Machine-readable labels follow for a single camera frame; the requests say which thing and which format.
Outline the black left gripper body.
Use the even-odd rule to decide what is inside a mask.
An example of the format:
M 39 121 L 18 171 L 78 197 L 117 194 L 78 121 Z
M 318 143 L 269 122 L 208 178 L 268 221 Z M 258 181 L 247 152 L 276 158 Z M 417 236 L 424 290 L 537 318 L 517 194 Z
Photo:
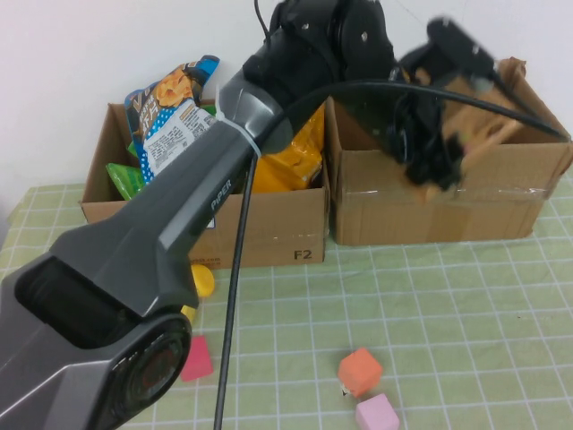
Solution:
M 399 83 L 433 85 L 447 71 L 445 56 L 434 44 L 422 45 L 397 61 L 390 79 Z M 395 97 L 384 150 L 390 155 L 443 155 L 441 131 L 444 102 L 432 95 L 403 92 Z

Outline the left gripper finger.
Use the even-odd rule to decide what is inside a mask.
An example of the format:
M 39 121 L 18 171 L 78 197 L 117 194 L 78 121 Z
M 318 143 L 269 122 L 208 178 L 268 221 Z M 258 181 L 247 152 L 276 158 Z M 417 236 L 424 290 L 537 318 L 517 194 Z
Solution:
M 461 163 L 464 156 L 465 147 L 459 134 L 452 134 L 444 141 L 440 155 L 437 181 L 440 188 L 450 188 L 459 183 L 462 177 Z
M 436 151 L 433 147 L 404 149 L 405 175 L 416 186 L 435 183 L 435 161 Z

